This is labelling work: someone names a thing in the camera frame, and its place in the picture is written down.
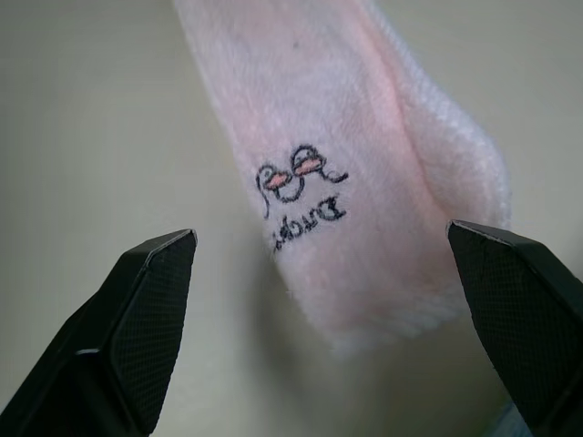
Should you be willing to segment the pink towel with duck embroidery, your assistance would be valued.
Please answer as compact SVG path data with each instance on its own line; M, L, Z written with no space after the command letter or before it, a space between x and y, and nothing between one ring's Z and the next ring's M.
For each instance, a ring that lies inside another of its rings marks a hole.
M454 219L509 225L493 141L373 0L174 0L284 283L336 351L459 317Z

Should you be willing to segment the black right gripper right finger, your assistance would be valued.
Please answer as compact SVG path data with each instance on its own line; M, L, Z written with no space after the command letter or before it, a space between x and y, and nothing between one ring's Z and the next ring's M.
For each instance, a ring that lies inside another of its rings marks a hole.
M478 338L533 437L583 437L583 282L508 230L454 220L447 237Z

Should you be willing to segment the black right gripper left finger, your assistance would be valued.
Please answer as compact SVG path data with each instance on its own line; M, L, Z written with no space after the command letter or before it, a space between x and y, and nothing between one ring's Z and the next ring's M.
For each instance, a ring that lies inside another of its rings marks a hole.
M0 412L0 437L150 437L179 355L197 236L123 253Z

